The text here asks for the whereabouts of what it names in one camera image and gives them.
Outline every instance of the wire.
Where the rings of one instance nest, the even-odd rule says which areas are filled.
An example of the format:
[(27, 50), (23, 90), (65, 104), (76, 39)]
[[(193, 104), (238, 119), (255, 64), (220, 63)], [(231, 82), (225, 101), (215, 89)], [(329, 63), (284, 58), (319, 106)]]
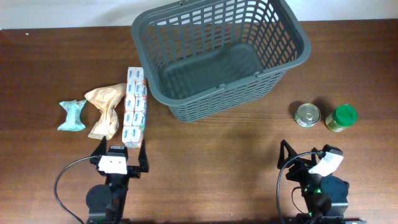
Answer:
[(276, 183), (276, 207), (278, 208), (278, 214), (279, 214), (280, 222), (282, 224), (285, 224), (285, 221), (284, 221), (284, 218), (282, 216), (282, 211), (280, 210), (280, 205), (279, 205), (279, 184), (280, 184), (280, 178), (282, 178), (283, 171), (287, 167), (287, 165), (290, 164), (290, 162), (292, 162), (294, 159), (297, 159), (299, 157), (306, 156), (306, 155), (317, 154), (317, 153), (318, 152), (304, 152), (304, 153), (298, 154), (298, 155), (292, 157), (291, 159), (289, 159), (285, 163), (285, 165), (280, 169), (279, 176), (278, 176), (278, 181)]
[(81, 161), (85, 161), (85, 160), (87, 160), (87, 159), (92, 159), (92, 158), (96, 158), (96, 157), (99, 157), (99, 156), (89, 156), (89, 157), (85, 157), (85, 158), (79, 159), (79, 160), (77, 160), (77, 161), (75, 161), (75, 162), (72, 162), (71, 164), (67, 165), (65, 168), (63, 168), (63, 170), (61, 171), (61, 173), (59, 173), (57, 179), (55, 180), (55, 184), (54, 184), (54, 196), (55, 196), (55, 199), (57, 200), (58, 204), (59, 204), (67, 213), (69, 213), (71, 216), (75, 217), (81, 224), (85, 224), (85, 223), (83, 222), (83, 220), (82, 220), (81, 218), (77, 217), (77, 215), (75, 215), (73, 212), (69, 211), (69, 209), (67, 209), (67, 208), (63, 205), (63, 203), (61, 202), (60, 198), (58, 197), (58, 193), (57, 193), (57, 185), (58, 185), (58, 181), (59, 181), (60, 178), (61, 178), (61, 175), (62, 175), (65, 171), (67, 171), (67, 169), (69, 169), (71, 166), (73, 166), (73, 165), (75, 165), (75, 164), (77, 164), (77, 163), (79, 163), (79, 162), (81, 162)]
[(298, 210), (299, 212), (301, 212), (302, 214), (304, 214), (304, 213), (297, 207), (297, 205), (294, 203), (294, 200), (293, 200), (293, 193), (294, 193), (294, 191), (297, 190), (297, 189), (301, 189), (301, 187), (295, 187), (295, 188), (293, 188), (293, 190), (292, 190), (292, 202), (293, 202), (294, 207), (296, 207), (297, 210)]

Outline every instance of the tabletop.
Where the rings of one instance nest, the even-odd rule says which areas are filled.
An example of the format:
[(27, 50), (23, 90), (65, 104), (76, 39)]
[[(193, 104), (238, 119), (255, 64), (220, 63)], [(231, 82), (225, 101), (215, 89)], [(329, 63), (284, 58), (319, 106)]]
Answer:
[[(129, 184), (124, 217), (137, 222), (215, 222), (277, 217), (279, 144), (297, 152), (332, 144), (344, 152), (334, 173), (350, 183), (346, 217), (398, 222), (398, 20), (301, 22), (312, 41), (310, 58), (289, 70), (265, 97), (194, 123), (175, 119), (148, 98), (146, 146), (150, 171)], [(130, 27), (0, 30), (0, 223), (76, 223), (56, 203), (53, 184), (69, 163), (89, 156), (87, 137), (100, 112), (87, 103), (86, 129), (57, 131), (66, 112), (58, 104), (88, 91), (126, 82), (140, 67)], [(314, 103), (323, 121), (300, 127), (293, 114)], [(350, 104), (358, 122), (333, 133), (324, 118)], [(124, 106), (116, 108), (122, 120)], [(108, 145), (121, 146), (120, 131)], [(129, 163), (138, 164), (138, 150)], [(58, 184), (62, 202), (88, 218), (87, 191), (103, 184), (82, 162)], [(283, 179), (286, 217), (298, 211)], [(299, 192), (297, 206), (305, 203)]]

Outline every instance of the canned food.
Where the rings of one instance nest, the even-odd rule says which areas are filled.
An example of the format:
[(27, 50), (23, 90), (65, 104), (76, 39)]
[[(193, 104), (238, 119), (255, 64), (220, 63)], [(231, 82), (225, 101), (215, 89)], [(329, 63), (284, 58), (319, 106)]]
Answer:
[(319, 112), (317, 106), (305, 103), (299, 106), (294, 119), (301, 127), (311, 128), (321, 119), (321, 112)]

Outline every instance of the basket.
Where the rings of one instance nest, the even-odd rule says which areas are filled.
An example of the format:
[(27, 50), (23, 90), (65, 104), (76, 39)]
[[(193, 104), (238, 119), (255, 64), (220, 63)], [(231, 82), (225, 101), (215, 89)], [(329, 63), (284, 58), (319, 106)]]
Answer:
[(268, 94), (311, 43), (284, 0), (189, 0), (132, 24), (153, 96), (192, 122)]

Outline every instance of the green lid jar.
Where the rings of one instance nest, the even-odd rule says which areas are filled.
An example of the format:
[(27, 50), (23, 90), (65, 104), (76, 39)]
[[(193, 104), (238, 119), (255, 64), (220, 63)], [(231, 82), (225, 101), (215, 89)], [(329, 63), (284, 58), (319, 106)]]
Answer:
[(340, 132), (358, 119), (356, 110), (350, 105), (341, 105), (326, 118), (326, 126), (330, 131)]

